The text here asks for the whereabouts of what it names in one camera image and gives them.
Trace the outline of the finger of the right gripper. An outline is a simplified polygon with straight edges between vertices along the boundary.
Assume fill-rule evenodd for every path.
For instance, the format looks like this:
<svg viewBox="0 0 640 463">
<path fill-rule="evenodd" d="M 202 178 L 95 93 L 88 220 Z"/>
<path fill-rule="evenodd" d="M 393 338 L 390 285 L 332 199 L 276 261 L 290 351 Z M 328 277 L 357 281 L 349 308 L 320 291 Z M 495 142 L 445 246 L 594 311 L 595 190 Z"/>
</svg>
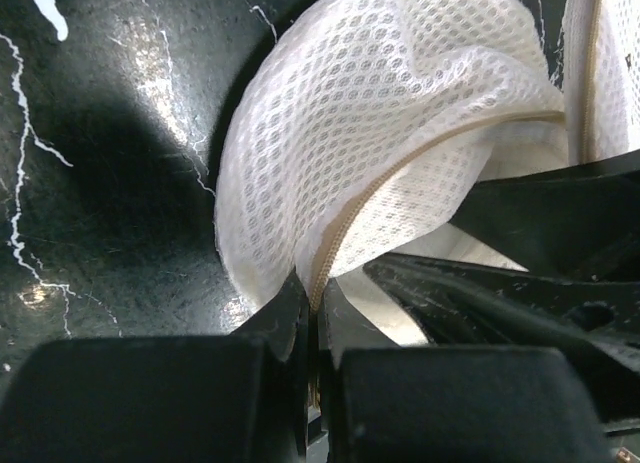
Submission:
<svg viewBox="0 0 640 463">
<path fill-rule="evenodd" d="M 639 154 L 477 183 L 452 223 L 537 275 L 639 275 Z"/>
<path fill-rule="evenodd" d="M 365 275 L 435 344 L 556 348 L 610 432 L 639 427 L 639 285 L 385 254 Z"/>
</svg>

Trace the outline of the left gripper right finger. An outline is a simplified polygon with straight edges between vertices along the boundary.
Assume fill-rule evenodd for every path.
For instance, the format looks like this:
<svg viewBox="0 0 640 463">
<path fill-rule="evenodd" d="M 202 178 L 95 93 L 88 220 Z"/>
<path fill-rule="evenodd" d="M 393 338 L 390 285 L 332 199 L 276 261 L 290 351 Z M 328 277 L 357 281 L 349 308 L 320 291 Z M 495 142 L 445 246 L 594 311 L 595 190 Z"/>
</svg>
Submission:
<svg viewBox="0 0 640 463">
<path fill-rule="evenodd" d="M 557 350 L 398 347 L 318 313 L 332 462 L 609 462 L 590 396 Z"/>
</svg>

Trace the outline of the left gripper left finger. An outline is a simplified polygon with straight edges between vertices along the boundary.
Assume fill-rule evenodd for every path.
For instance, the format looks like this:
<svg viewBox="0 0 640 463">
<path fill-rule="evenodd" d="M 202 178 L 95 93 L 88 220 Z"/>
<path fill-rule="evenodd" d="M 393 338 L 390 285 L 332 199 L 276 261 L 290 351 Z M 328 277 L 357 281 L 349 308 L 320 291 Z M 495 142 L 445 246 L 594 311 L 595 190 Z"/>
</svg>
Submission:
<svg viewBox="0 0 640 463">
<path fill-rule="evenodd" d="M 308 299 L 296 275 L 228 335 L 55 341 L 1 404 L 5 462 L 301 462 Z"/>
</svg>

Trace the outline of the white mesh laundry bag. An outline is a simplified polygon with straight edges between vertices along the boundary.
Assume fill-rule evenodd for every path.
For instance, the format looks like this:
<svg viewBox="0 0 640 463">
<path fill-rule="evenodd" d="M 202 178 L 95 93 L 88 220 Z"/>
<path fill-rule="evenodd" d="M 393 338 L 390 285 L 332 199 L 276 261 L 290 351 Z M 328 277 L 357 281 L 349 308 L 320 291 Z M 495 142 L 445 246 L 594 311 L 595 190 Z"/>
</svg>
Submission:
<svg viewBox="0 0 640 463">
<path fill-rule="evenodd" d="M 296 274 L 345 286 L 393 341 L 415 323 L 363 267 L 398 250 L 518 268 L 452 226 L 473 185 L 639 147 L 639 0 L 567 0 L 563 81 L 519 0 L 319 0 L 245 90 L 224 142 L 216 247 L 263 306 Z"/>
</svg>

